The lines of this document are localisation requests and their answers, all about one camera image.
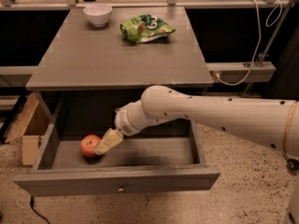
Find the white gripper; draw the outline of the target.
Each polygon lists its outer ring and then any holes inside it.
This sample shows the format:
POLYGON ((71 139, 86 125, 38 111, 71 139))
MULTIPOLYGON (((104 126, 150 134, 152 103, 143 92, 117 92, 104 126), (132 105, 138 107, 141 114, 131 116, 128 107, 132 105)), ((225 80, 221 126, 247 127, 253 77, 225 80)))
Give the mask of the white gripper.
POLYGON ((114 124, 117 130, 109 129, 97 143, 94 153, 103 155, 122 142, 123 136, 132 136, 150 126, 162 124, 161 119, 147 115, 140 101, 129 103, 116 110, 114 124))

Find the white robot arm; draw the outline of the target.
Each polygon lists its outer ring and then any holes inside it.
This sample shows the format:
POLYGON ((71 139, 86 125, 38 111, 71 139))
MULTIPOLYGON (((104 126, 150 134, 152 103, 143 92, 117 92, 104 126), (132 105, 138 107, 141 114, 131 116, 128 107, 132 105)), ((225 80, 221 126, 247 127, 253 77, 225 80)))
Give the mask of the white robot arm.
POLYGON ((102 155, 125 136, 175 119, 187 119, 282 153, 296 172, 299 158, 299 102, 253 98, 191 96, 165 86, 150 86, 141 98, 118 109, 115 127, 94 149, 102 155))

